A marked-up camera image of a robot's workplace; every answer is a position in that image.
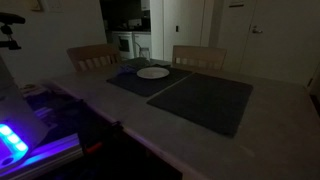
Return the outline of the wooden chair near door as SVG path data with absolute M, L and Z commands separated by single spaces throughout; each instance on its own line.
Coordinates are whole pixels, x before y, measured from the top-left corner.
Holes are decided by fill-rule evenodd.
M 175 45 L 172 64 L 221 70 L 227 50 L 214 47 Z

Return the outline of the white kitchen appliance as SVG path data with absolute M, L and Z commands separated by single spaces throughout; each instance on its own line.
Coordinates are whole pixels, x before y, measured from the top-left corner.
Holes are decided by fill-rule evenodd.
M 141 57 L 139 50 L 142 47 L 148 47 L 152 54 L 150 32 L 113 31 L 112 40 L 124 60 Z

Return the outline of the white round plate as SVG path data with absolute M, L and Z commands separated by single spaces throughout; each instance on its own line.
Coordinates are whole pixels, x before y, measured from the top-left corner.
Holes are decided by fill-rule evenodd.
M 169 74 L 170 72 L 167 69 L 160 67 L 143 68 L 137 72 L 137 76 L 143 79 L 160 79 Z

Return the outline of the wooden chair near towel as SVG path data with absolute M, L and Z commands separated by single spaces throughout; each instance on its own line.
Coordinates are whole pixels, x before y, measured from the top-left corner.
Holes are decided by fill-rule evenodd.
M 120 51 L 113 44 L 69 48 L 67 54 L 77 72 L 120 63 L 122 61 Z

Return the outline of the dark placemat under plate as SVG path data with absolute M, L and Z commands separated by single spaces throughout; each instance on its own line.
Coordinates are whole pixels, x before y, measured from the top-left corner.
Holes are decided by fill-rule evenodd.
M 149 97 L 191 74 L 190 71 L 176 68 L 166 67 L 166 70 L 169 75 L 159 79 L 144 79 L 134 73 L 127 73 L 112 77 L 107 82 L 137 95 Z

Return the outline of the clear glass jar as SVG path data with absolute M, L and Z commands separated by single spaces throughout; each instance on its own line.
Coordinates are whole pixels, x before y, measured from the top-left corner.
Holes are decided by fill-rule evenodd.
M 142 47 L 140 50 L 139 50 L 139 55 L 141 57 L 144 57 L 146 58 L 147 60 L 150 60 L 151 59 L 151 53 L 150 53 L 150 49 L 148 47 Z

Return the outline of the dark empty placemat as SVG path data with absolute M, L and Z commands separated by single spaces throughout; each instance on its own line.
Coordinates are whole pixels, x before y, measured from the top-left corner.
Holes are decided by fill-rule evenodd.
M 252 91 L 250 84 L 196 73 L 148 104 L 233 138 Z

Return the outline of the blue towel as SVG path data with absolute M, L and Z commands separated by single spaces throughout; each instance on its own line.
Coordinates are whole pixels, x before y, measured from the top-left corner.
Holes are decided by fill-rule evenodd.
M 118 75 L 136 73 L 137 70 L 129 65 L 121 65 L 117 71 Z

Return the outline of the blue lit control box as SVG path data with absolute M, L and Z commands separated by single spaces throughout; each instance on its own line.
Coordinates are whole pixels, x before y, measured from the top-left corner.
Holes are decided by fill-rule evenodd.
M 22 159 L 28 145 L 6 124 L 0 124 L 0 166 L 9 166 Z

